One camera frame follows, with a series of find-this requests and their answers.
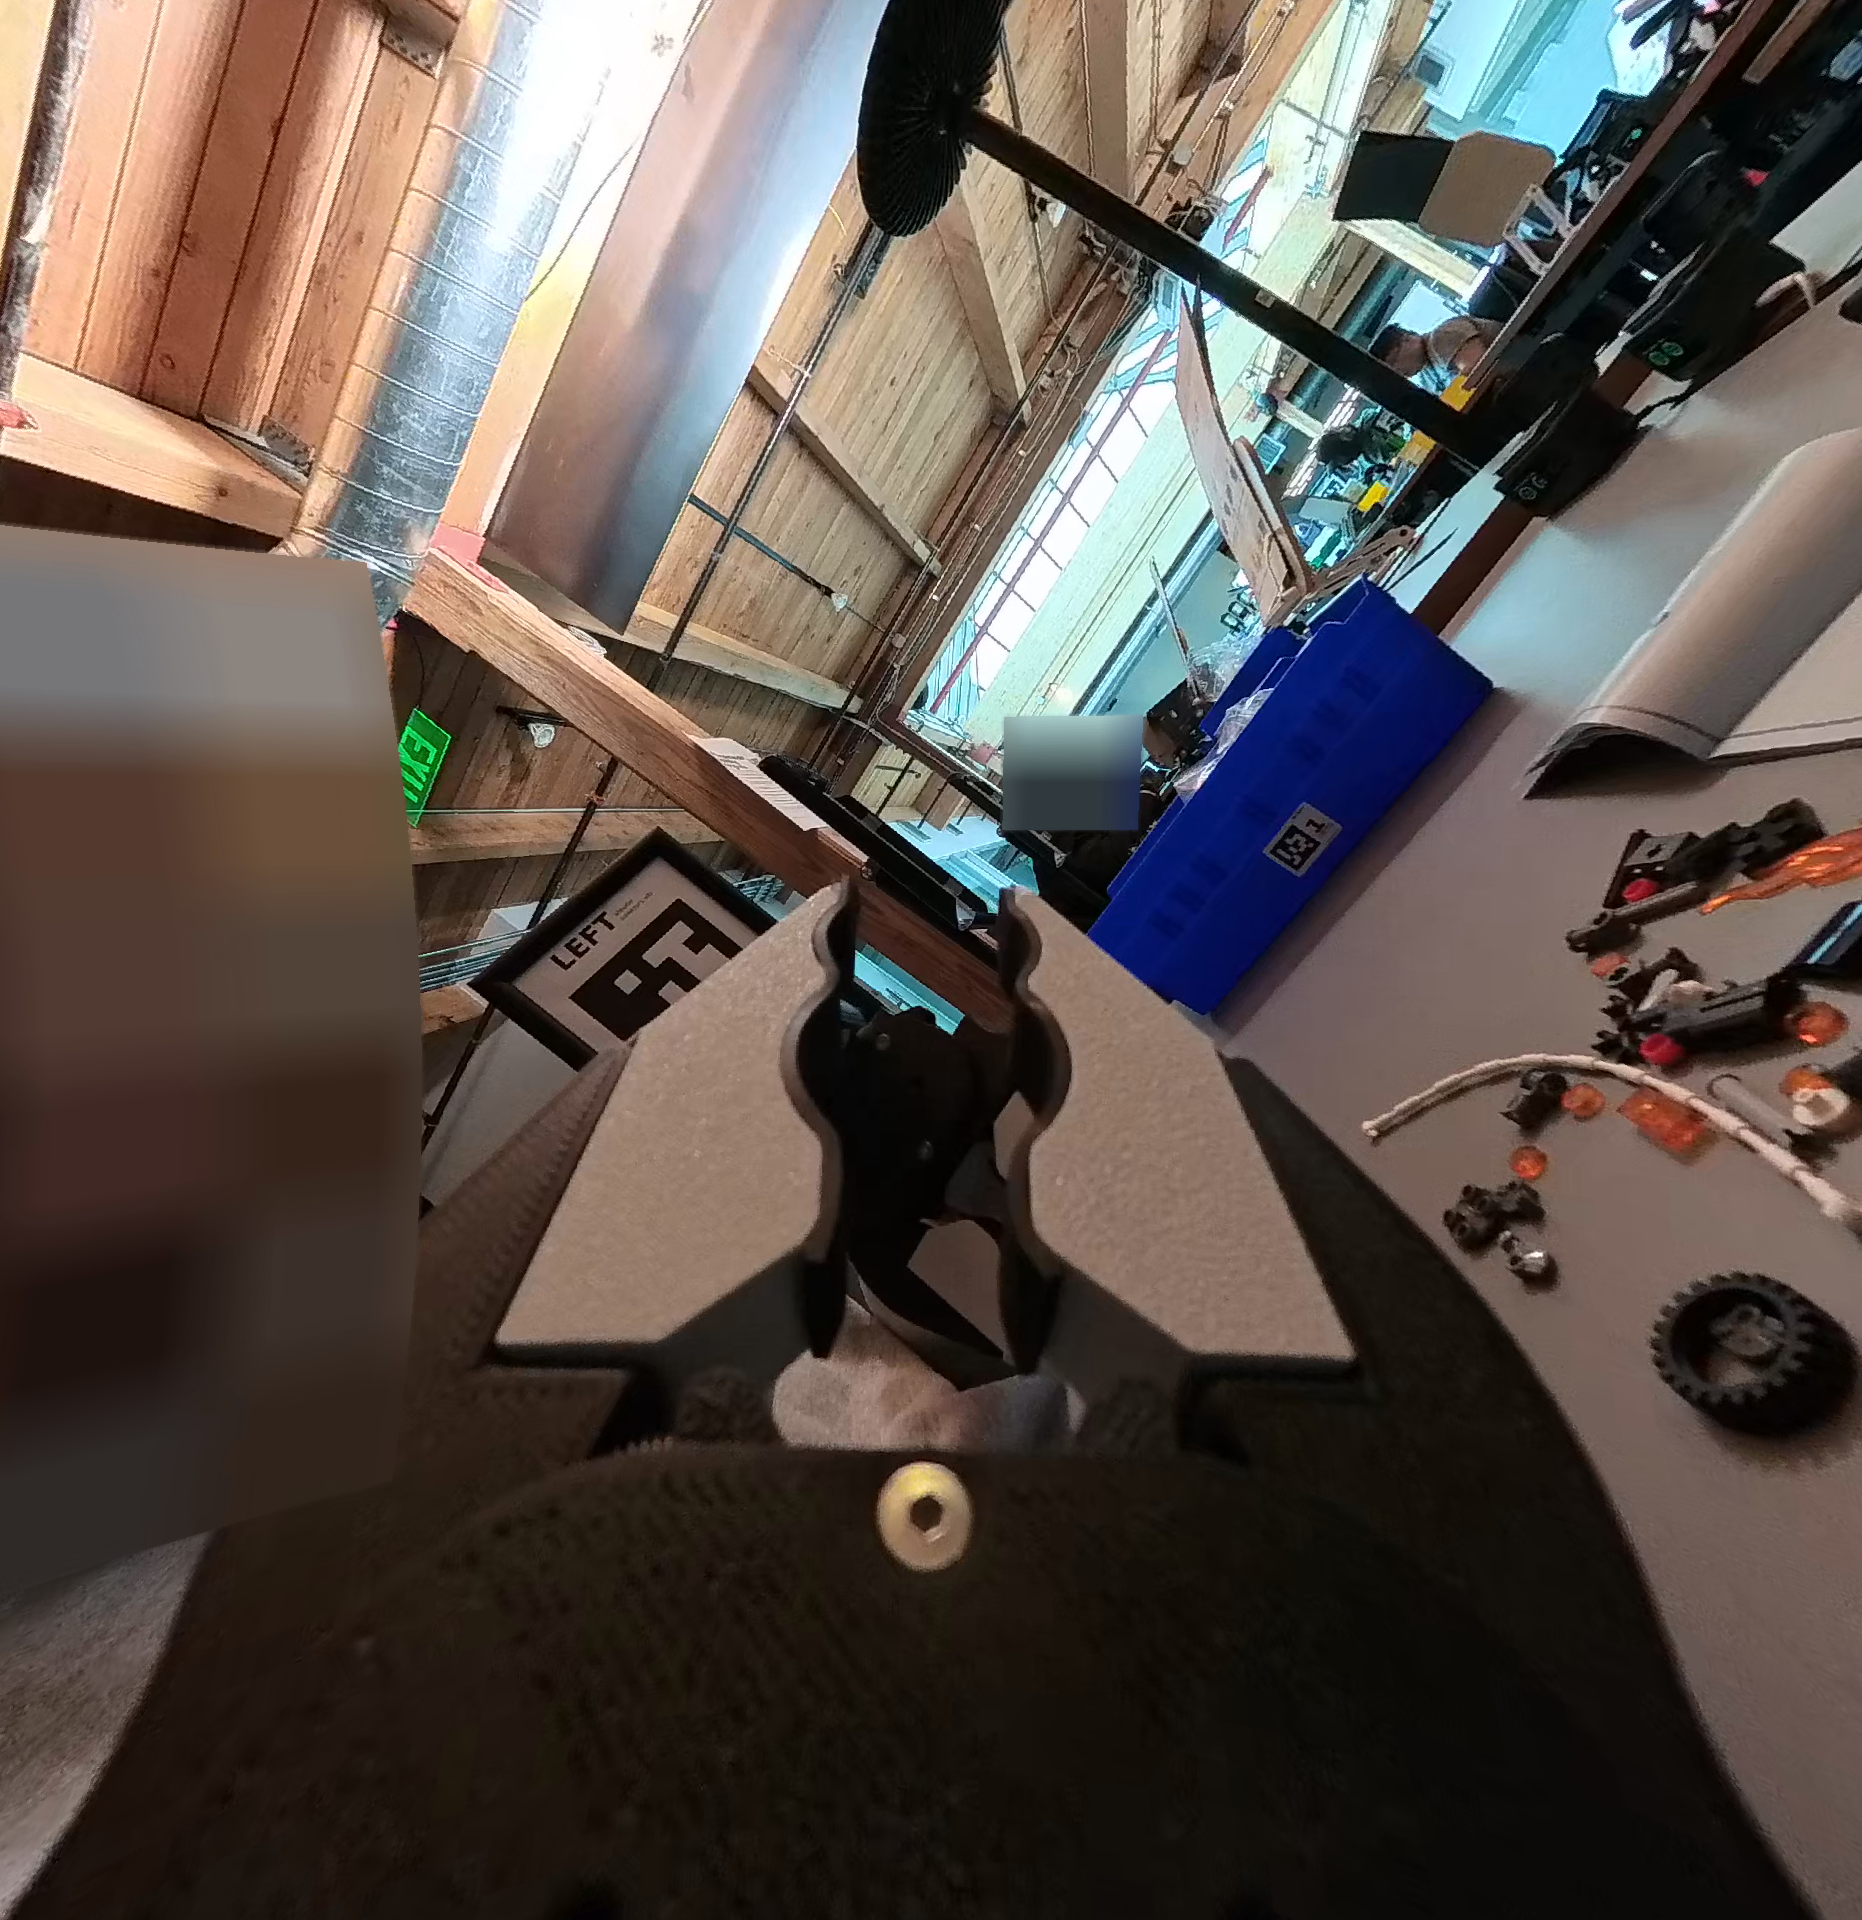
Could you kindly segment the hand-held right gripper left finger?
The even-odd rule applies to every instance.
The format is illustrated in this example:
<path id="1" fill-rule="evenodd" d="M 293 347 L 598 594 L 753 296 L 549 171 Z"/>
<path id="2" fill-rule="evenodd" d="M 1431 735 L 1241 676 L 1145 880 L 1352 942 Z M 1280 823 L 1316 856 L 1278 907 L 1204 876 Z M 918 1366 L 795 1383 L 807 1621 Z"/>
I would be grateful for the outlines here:
<path id="1" fill-rule="evenodd" d="M 643 1028 L 504 1309 L 500 1355 L 770 1387 L 831 1352 L 855 910 L 853 880 L 824 887 Z"/>

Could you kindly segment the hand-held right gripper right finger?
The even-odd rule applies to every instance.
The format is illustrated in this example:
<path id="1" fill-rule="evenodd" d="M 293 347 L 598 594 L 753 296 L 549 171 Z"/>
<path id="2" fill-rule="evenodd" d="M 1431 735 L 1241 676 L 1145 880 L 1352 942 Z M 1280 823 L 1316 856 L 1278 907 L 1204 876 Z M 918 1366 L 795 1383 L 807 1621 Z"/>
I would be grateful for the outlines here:
<path id="1" fill-rule="evenodd" d="M 996 914 L 1013 1027 L 996 1309 L 1024 1374 L 1326 1383 L 1352 1338 L 1207 1032 L 1031 891 Z"/>

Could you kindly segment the small black lego tire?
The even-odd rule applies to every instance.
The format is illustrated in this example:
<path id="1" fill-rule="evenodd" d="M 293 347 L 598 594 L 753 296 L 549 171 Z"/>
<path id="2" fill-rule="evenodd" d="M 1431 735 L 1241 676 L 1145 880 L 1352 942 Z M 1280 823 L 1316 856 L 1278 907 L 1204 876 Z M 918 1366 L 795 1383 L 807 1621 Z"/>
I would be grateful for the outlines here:
<path id="1" fill-rule="evenodd" d="M 1684 1404 L 1753 1438 L 1824 1425 L 1858 1380 L 1849 1331 L 1797 1288 L 1758 1271 L 1707 1275 L 1681 1288 L 1663 1302 L 1647 1348 Z"/>

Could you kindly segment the black lego assembly red stud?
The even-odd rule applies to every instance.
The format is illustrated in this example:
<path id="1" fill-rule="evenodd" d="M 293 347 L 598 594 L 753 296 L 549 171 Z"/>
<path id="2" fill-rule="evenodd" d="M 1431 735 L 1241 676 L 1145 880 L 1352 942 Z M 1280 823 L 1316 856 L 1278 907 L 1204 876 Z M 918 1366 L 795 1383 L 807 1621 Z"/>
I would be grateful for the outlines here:
<path id="1" fill-rule="evenodd" d="M 1591 1048 L 1609 1061 L 1681 1068 L 1711 1052 L 1783 1042 L 1783 1015 L 1804 998 L 1789 973 L 1707 980 L 1681 948 L 1639 962 L 1607 981 Z"/>

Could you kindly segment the grey lego cylinder white cap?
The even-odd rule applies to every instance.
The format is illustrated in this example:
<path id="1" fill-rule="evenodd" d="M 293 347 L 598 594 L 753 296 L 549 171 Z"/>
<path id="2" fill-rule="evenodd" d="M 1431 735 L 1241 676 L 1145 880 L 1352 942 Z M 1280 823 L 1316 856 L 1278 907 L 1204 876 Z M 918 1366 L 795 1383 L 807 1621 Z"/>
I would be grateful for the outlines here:
<path id="1" fill-rule="evenodd" d="M 1763 1139 L 1797 1158 L 1819 1158 L 1862 1130 L 1862 1103 L 1836 1087 L 1817 1101 L 1787 1106 L 1783 1094 L 1760 1094 L 1733 1072 L 1707 1083 L 1711 1100 Z"/>

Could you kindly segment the black red lego axle assembly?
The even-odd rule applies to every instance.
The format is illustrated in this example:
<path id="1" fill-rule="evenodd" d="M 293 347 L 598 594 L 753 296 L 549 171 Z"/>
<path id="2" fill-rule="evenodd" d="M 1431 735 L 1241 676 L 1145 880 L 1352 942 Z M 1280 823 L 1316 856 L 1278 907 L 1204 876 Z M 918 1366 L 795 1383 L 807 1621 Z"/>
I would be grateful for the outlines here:
<path id="1" fill-rule="evenodd" d="M 1707 834 L 1633 832 L 1615 864 L 1601 910 L 1565 932 L 1565 946 L 1582 956 L 1627 948 L 1644 926 L 1702 910 L 1732 880 L 1768 876 L 1824 832 L 1822 819 L 1800 798 L 1777 802 L 1752 823 L 1727 823 Z"/>

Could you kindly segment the transparent orange lego flame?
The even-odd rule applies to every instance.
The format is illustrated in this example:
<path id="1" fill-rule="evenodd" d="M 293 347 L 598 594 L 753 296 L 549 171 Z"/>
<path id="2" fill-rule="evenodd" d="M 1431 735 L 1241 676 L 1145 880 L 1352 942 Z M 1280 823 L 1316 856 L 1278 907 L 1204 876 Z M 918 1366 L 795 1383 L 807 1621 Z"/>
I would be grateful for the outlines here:
<path id="1" fill-rule="evenodd" d="M 1787 851 L 1779 860 L 1747 876 L 1700 905 L 1709 915 L 1722 907 L 1783 897 L 1803 890 L 1828 890 L 1862 879 L 1862 820 Z"/>

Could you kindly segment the blue plastic bin with tag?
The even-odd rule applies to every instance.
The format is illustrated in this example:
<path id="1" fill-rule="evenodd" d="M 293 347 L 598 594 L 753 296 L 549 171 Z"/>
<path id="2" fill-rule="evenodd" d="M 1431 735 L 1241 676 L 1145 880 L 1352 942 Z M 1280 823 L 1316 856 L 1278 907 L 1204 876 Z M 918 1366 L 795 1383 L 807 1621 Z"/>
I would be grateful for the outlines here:
<path id="1" fill-rule="evenodd" d="M 1090 942 L 1213 1012 L 1495 685 L 1375 582 L 1308 623 L 1246 729 L 1131 851 Z"/>

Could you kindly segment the plain blue plastic bin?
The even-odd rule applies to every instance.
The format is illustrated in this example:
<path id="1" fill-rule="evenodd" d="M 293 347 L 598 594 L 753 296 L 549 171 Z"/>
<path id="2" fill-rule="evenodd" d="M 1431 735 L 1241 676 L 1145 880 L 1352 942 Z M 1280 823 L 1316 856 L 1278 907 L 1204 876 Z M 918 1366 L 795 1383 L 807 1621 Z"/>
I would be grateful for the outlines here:
<path id="1" fill-rule="evenodd" d="M 1209 778 L 1220 753 L 1246 729 L 1255 709 L 1270 701 L 1271 689 L 1302 652 L 1307 640 L 1307 625 L 1275 625 L 1254 642 L 1236 673 L 1216 688 L 1209 705 L 1193 719 L 1170 781 L 1171 793 L 1184 798 Z"/>

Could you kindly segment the plywood panel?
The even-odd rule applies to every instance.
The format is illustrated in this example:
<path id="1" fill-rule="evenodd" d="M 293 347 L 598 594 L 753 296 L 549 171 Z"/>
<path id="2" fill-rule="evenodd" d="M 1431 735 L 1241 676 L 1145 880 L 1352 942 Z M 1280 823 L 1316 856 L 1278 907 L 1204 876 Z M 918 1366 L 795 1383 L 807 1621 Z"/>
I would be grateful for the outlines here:
<path id="1" fill-rule="evenodd" d="M 1302 609 L 1310 569 L 1254 449 L 1226 431 L 1193 296 L 1183 295 L 1176 313 L 1171 388 L 1191 466 L 1260 625 L 1285 625 Z"/>

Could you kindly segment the grey rolled mat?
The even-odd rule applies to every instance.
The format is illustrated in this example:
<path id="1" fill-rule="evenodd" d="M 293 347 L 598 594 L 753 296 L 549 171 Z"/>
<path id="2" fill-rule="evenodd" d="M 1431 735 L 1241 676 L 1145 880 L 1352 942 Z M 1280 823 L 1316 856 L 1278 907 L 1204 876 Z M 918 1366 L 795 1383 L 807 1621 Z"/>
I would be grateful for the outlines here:
<path id="1" fill-rule="evenodd" d="M 1617 753 L 1733 762 L 1851 748 L 1862 748 L 1862 426 L 1772 469 L 1535 757 L 1524 791 Z"/>

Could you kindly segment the black charger green display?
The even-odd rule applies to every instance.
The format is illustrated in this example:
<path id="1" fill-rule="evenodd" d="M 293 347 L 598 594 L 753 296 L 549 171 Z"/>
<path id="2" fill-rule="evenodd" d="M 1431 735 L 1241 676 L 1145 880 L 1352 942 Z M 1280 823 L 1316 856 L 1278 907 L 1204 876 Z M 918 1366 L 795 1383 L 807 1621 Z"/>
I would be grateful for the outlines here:
<path id="1" fill-rule="evenodd" d="M 1620 351 L 1666 380 L 1707 383 L 1749 351 L 1766 296 L 1803 269 L 1794 252 L 1737 228 L 1663 279 L 1624 323 Z"/>
<path id="2" fill-rule="evenodd" d="M 1533 517 L 1558 515 L 1617 466 L 1639 431 L 1639 415 L 1617 401 L 1573 393 L 1511 449 L 1495 494 Z"/>

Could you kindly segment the black standing fan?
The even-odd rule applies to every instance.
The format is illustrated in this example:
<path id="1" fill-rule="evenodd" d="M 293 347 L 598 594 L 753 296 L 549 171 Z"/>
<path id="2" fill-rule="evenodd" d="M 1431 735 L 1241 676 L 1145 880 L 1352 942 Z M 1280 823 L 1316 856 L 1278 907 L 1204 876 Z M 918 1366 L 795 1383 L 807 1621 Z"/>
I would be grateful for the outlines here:
<path id="1" fill-rule="evenodd" d="M 1498 458 L 1504 443 L 1486 423 L 1445 407 L 1442 395 L 988 113 L 983 99 L 1004 10 L 992 3 L 886 4 L 869 55 L 853 152 L 862 203 L 879 232 L 901 238 L 928 228 L 953 198 L 965 157 L 983 155 L 1453 458 L 1472 469 Z"/>

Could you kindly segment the cardboard box black flap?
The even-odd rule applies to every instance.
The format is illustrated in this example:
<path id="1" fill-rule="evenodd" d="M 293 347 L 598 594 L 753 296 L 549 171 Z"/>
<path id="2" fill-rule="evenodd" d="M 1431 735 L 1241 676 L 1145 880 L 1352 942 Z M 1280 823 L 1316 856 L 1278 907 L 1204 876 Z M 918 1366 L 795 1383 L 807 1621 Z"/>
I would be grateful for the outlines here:
<path id="1" fill-rule="evenodd" d="M 1493 249 L 1556 164 L 1549 146 L 1513 134 L 1365 130 L 1348 149 L 1331 219 L 1408 225 L 1437 240 Z"/>

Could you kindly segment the metal air duct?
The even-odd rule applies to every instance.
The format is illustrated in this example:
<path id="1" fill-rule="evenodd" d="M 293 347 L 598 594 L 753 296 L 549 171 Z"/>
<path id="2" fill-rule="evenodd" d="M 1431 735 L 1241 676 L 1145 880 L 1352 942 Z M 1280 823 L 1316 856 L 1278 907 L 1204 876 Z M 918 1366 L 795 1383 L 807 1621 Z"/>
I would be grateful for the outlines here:
<path id="1" fill-rule="evenodd" d="M 575 173 L 605 67 L 587 4 L 467 4 L 280 553 L 403 611 Z"/>

